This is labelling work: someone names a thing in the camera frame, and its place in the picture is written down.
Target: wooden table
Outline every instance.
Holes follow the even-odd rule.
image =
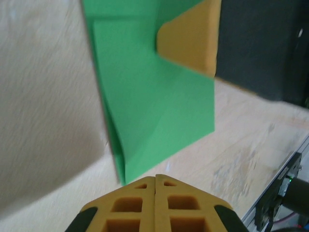
[[[216,131],[144,174],[243,216],[309,133],[309,113],[216,82]],[[64,231],[118,187],[77,0],[0,2],[0,231]]]

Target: cable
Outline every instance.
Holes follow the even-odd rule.
[[[290,219],[291,217],[293,217],[294,215],[296,215],[296,213],[295,213],[295,212],[292,212],[292,213],[290,213],[288,216],[285,216],[284,218],[281,218],[281,219],[279,219],[279,220],[277,220],[277,221],[274,221],[274,224],[278,224],[278,223],[284,222],[284,221],[286,221],[287,219]]]
[[[288,227],[288,228],[282,228],[278,229],[272,232],[308,232],[306,229],[303,228],[297,228],[297,227]]]

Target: wooden surface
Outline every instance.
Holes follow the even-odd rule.
[[[309,133],[308,111],[216,82],[216,131],[167,174],[243,216]],[[0,0],[0,231],[64,231],[118,187],[77,0]]]

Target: folded green paper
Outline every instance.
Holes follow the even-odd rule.
[[[155,52],[159,27],[198,2],[84,0],[122,184],[214,130],[213,80]]]

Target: green paper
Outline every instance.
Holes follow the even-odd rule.
[[[84,0],[122,184],[214,130],[213,80],[155,52],[160,26],[198,2]]]

